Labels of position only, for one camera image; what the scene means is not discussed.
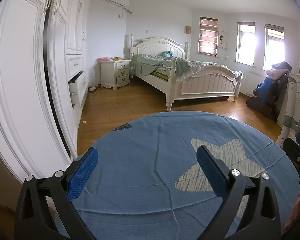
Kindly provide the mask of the person's right hand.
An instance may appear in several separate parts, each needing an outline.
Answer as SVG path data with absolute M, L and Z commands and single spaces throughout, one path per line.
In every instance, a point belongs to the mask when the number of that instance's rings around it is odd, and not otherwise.
M 291 229 L 300 220 L 300 191 L 298 193 L 298 199 L 296 201 L 293 210 L 285 223 L 284 230 Z

